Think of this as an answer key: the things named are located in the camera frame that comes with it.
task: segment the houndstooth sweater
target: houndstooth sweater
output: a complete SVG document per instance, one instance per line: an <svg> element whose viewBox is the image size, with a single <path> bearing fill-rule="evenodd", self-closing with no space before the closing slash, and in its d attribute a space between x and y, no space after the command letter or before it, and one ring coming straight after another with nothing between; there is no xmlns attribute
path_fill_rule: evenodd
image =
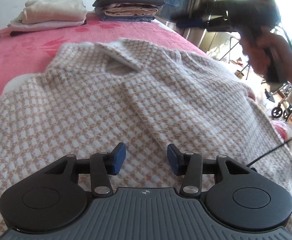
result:
<svg viewBox="0 0 292 240"><path fill-rule="evenodd" d="M251 89L219 62L146 41L64 44L43 74L0 99L0 196L65 154L88 158L119 142L127 157L114 188L178 188L169 143L245 164L281 143ZM254 167L292 195L289 150ZM88 179L81 176L81 186ZM203 189L212 184L204 176ZM287 227L292 232L292 216ZM0 215L0 235L5 230Z"/></svg>

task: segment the crosshair logo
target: crosshair logo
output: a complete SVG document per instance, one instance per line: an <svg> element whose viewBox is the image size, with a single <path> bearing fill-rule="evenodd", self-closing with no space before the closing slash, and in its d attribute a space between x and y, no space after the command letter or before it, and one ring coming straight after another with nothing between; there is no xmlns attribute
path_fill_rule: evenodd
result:
<svg viewBox="0 0 292 240"><path fill-rule="evenodd" d="M144 194L144 195L148 195L149 193L151 193L151 192L149 190L147 190L147 189L142 191L142 194Z"/></svg>

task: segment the beige folded clothes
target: beige folded clothes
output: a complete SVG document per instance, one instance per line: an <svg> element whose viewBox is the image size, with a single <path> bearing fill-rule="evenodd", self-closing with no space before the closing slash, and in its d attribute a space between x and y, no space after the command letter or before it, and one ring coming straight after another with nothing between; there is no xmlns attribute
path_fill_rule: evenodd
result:
<svg viewBox="0 0 292 240"><path fill-rule="evenodd" d="M125 5L102 9L102 13L107 16L154 16L157 12L157 8L151 6L147 8L143 5Z"/></svg>
<svg viewBox="0 0 292 240"><path fill-rule="evenodd" d="M83 21L87 10L83 0L30 0L25 3L22 23L47 21Z"/></svg>
<svg viewBox="0 0 292 240"><path fill-rule="evenodd" d="M37 31L46 31L54 30L58 28L65 27L76 27L83 25L85 20L74 22L74 21L47 21L42 23L33 23L33 24L23 24L22 23L23 12L20 13L18 17L10 22L7 26L10 27L11 31L15 32L37 32Z"/></svg>
<svg viewBox="0 0 292 240"><path fill-rule="evenodd" d="M141 6L144 8L157 8L157 9L162 7L162 6L157 6L157 5L153 5L153 4L123 2L123 3L111 3L108 5L104 5L102 8L103 9L111 9L111 8L120 7L120 6Z"/></svg>

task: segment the white folded sweater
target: white folded sweater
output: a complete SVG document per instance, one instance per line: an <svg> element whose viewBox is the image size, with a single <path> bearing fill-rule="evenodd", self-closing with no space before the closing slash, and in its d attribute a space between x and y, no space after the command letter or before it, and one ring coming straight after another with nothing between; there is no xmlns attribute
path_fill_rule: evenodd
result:
<svg viewBox="0 0 292 240"><path fill-rule="evenodd" d="M74 22L74 21L47 21L41 23L33 23L33 24L23 24L23 12L19 14L14 20L12 20L7 27L10 27L11 31L16 32L37 32L37 31L46 31L46 30L54 30L58 28L64 27L76 27L84 24L85 19L82 21Z"/></svg>
<svg viewBox="0 0 292 240"><path fill-rule="evenodd" d="M47 21L83 21L87 10L83 0L30 0L25 3L22 23Z"/></svg>

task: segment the human hand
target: human hand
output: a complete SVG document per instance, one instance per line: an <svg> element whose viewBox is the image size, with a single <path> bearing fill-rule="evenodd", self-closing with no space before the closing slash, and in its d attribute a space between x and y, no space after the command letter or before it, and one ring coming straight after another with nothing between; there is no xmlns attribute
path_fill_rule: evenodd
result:
<svg viewBox="0 0 292 240"><path fill-rule="evenodd" d="M240 40L242 52L249 57L249 64L257 74L265 75L270 65L270 58L264 49L272 48L277 51L278 57L287 80L292 83L292 51L284 37L265 30L264 34L257 38L256 44L251 45L247 38Z"/></svg>

